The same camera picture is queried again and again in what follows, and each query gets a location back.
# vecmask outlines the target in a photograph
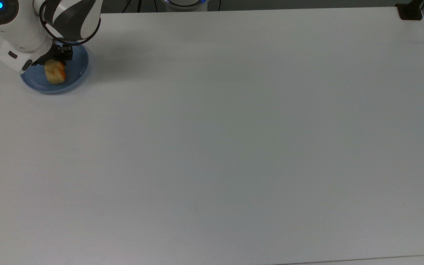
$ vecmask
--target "table surface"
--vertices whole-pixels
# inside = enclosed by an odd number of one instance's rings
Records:
[[[0,62],[0,265],[424,255],[424,20],[111,14],[86,47],[59,96]]]

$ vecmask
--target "plate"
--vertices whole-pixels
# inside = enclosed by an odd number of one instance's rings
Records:
[[[43,94],[60,94],[75,89],[83,80],[88,68],[89,56],[82,46],[73,46],[73,59],[66,62],[66,80],[62,84],[50,84],[41,65],[30,66],[22,75],[22,81],[37,92]]]

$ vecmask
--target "bread piece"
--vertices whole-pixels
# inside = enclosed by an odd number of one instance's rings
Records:
[[[64,65],[61,62],[48,60],[45,62],[44,68],[47,80],[51,84],[61,84],[65,81],[66,74],[64,72]]]

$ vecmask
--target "gray wall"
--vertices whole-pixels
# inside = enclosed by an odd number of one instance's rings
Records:
[[[155,12],[154,0],[142,0],[141,12]],[[119,13],[128,0],[105,0],[103,13]],[[161,0],[156,0],[158,10],[165,11]],[[274,10],[295,8],[333,8],[333,7],[393,7],[396,3],[409,0],[222,0],[222,10]],[[132,0],[126,12],[137,11],[138,0]],[[219,0],[210,0],[209,11],[216,11]]]

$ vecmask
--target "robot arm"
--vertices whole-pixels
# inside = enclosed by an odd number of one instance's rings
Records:
[[[49,59],[71,59],[71,47],[54,44],[39,17],[67,41],[91,37],[99,26],[103,0],[0,0],[0,60],[19,74]]]

